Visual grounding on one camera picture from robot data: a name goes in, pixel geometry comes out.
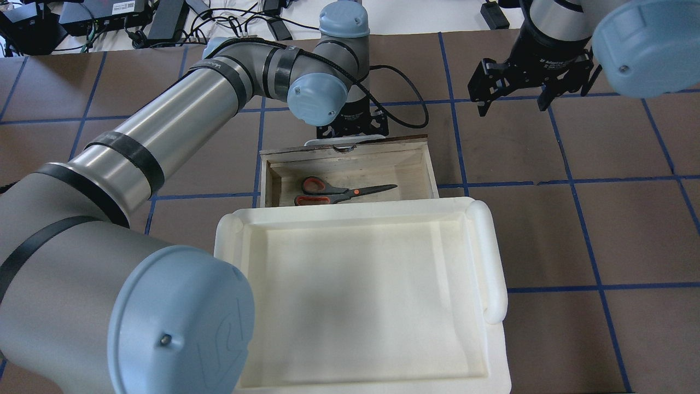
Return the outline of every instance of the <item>scissors blade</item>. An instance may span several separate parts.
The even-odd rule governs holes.
[[[380,186],[370,186],[370,187],[361,187],[359,189],[350,189],[346,192],[346,194],[350,195],[350,197],[357,197],[357,196],[364,196],[366,194],[374,194],[374,193],[379,193],[381,191],[387,191],[391,190],[398,185],[395,184],[383,184]]]

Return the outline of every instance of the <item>robotic arm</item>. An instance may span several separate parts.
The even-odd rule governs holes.
[[[485,116],[491,103],[542,87],[541,111],[564,93],[586,95],[600,68],[615,91],[654,97],[700,82],[700,0],[499,0],[525,17],[504,63],[483,59],[468,84]],[[592,50],[586,46],[592,39]],[[600,63],[593,76],[593,50]]]
[[[233,39],[68,163],[0,198],[0,350],[66,394],[231,393],[252,337],[236,268],[128,229],[128,217],[254,96],[312,125],[362,100],[368,17],[321,13],[313,53]]]

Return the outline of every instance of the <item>scissors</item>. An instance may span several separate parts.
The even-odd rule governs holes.
[[[394,184],[383,184],[381,186],[361,187],[358,189],[346,189],[343,187],[331,186],[328,182],[319,177],[306,177],[302,182],[304,194],[294,199],[294,205],[327,205],[341,201],[348,201],[350,198],[364,196],[366,194],[379,193],[395,188]]]

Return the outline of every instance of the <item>white label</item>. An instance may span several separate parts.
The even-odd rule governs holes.
[[[136,8],[135,1],[123,1],[121,3],[114,3],[112,6],[112,15],[132,13]]]

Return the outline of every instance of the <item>light blue joint cover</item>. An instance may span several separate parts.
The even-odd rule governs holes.
[[[693,86],[700,82],[700,0],[632,0],[598,24],[593,51],[622,95]]]
[[[323,126],[335,119],[347,98],[348,89],[338,77],[314,72],[289,85],[287,105],[307,124]]]
[[[241,271],[203,250],[170,246],[123,285],[107,339],[117,394],[231,394],[253,336]]]
[[[370,35],[367,10],[352,0],[338,0],[323,7],[318,28],[327,36],[356,39]]]
[[[202,59],[209,56],[210,53],[214,52],[215,49],[218,49],[218,47],[228,39],[230,39],[230,37],[214,37],[210,39],[209,42],[206,43],[204,52],[202,52]]]

